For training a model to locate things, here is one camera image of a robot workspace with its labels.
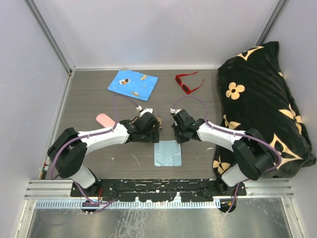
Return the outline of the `light blue cloth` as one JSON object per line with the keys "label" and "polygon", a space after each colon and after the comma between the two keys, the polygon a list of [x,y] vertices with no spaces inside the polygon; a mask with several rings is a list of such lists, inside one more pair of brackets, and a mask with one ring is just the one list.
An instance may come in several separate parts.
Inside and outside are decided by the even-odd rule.
{"label": "light blue cloth", "polygon": [[181,145],[176,140],[155,143],[154,165],[156,167],[180,167],[182,165]]}

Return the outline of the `pink glasses case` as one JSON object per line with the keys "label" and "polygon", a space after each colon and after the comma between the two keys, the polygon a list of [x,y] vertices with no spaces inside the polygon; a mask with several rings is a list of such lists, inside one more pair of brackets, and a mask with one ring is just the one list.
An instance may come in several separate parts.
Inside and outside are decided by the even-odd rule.
{"label": "pink glasses case", "polygon": [[108,115],[102,113],[96,116],[96,122],[102,127],[113,127],[115,125],[115,121],[109,117]]}

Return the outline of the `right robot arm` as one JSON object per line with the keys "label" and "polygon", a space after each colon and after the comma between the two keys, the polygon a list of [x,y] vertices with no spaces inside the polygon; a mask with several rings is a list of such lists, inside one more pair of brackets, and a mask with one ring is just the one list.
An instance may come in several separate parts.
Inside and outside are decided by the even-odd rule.
{"label": "right robot arm", "polygon": [[170,109],[170,113],[174,119],[172,128],[177,143],[190,140],[210,142],[233,153],[234,162],[227,169],[224,168],[226,162],[215,163],[220,167],[221,180],[217,189],[222,195],[229,195],[239,182],[258,180],[274,165],[273,148],[264,142],[257,130],[236,131],[205,119],[195,120],[184,109]]}

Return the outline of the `red sunglasses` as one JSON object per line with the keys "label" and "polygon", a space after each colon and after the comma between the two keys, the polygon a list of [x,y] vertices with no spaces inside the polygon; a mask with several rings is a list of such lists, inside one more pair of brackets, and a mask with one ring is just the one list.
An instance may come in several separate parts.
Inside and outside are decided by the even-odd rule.
{"label": "red sunglasses", "polygon": [[203,79],[200,83],[200,85],[196,88],[190,88],[187,84],[184,83],[184,81],[182,80],[183,77],[186,77],[186,76],[190,76],[190,75],[193,75],[193,74],[196,74],[198,73],[197,71],[194,71],[192,73],[183,73],[183,74],[177,74],[175,76],[175,81],[176,83],[182,88],[182,90],[187,94],[191,94],[193,92],[195,92],[196,90],[198,90],[204,83],[205,79]]}

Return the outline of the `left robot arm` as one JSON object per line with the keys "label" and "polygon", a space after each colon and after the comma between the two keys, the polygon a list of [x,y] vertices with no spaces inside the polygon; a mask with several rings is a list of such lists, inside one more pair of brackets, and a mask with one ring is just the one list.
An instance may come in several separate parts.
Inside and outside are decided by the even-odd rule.
{"label": "left robot arm", "polygon": [[95,196],[101,186],[94,173],[83,165],[86,155],[112,145],[158,143],[159,128],[158,118],[149,110],[133,120],[122,120],[103,129],[77,132],[70,127],[57,138],[47,155],[58,176],[73,180],[87,196]]}

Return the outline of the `brown striped glasses case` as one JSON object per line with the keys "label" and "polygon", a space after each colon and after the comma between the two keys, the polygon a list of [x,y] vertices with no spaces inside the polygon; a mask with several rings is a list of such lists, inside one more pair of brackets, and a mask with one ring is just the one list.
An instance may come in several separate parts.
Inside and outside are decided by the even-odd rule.
{"label": "brown striped glasses case", "polygon": [[162,130],[162,119],[161,119],[160,116],[156,116],[156,119],[157,119],[157,121],[156,121],[156,123],[154,125],[154,130],[155,131],[160,131],[160,130]]}

